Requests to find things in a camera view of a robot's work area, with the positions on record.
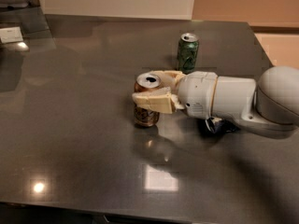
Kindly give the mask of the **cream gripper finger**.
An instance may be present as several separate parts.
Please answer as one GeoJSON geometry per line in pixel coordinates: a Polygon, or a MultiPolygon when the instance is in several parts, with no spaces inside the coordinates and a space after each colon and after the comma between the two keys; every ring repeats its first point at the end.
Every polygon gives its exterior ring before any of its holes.
{"type": "Polygon", "coordinates": [[[179,81],[185,77],[185,74],[176,70],[154,70],[150,73],[161,80],[162,87],[169,87],[171,90],[174,90],[179,81]]]}
{"type": "Polygon", "coordinates": [[[169,87],[155,91],[135,92],[132,94],[132,98],[138,107],[164,114],[172,114],[185,108],[169,87]]]}

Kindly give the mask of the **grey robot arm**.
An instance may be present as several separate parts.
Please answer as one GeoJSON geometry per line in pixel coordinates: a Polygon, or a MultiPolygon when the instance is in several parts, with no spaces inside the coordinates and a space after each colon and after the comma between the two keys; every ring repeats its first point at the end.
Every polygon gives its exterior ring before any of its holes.
{"type": "Polygon", "coordinates": [[[284,138],[299,126],[299,70],[267,69],[258,80],[213,72],[151,71],[137,77],[136,106],[158,113],[178,110],[206,122],[216,132],[225,121],[271,138],[284,138]]]}

